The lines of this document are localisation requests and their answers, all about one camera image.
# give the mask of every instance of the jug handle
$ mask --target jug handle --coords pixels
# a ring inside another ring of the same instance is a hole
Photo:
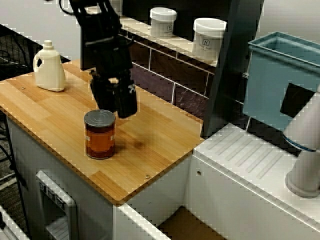
[[[33,58],[33,71],[34,72],[38,72],[39,71],[39,67],[38,67],[38,60],[39,59],[40,59],[40,57],[37,56],[37,55],[35,55],[34,58]]]

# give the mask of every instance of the container lid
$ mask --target container lid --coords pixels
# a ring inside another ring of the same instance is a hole
[[[44,50],[52,50],[54,49],[54,46],[52,46],[52,41],[50,40],[45,40],[44,45],[43,45]]]
[[[107,110],[92,110],[84,116],[84,122],[91,127],[106,128],[111,126],[116,120],[115,115]]]
[[[172,22],[177,19],[177,12],[165,7],[155,7],[150,11],[150,18],[158,21]]]
[[[194,20],[193,30],[199,34],[213,38],[223,38],[227,22],[216,18],[197,18]]]

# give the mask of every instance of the wooden countertop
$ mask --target wooden countertop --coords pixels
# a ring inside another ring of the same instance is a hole
[[[113,204],[128,201],[203,141],[202,120],[137,87],[138,112],[116,115],[114,156],[89,158],[84,116],[98,109],[91,76],[80,60],[63,68],[62,92],[37,87],[33,72],[0,81],[0,110]]]

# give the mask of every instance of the black square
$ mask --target black square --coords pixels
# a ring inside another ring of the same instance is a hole
[[[289,83],[280,112],[294,118],[314,94],[311,90]]]

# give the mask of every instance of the amber jar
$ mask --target amber jar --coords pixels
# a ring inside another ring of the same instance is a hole
[[[85,153],[92,159],[112,157],[115,151],[115,115],[107,110],[92,110],[84,116]]]

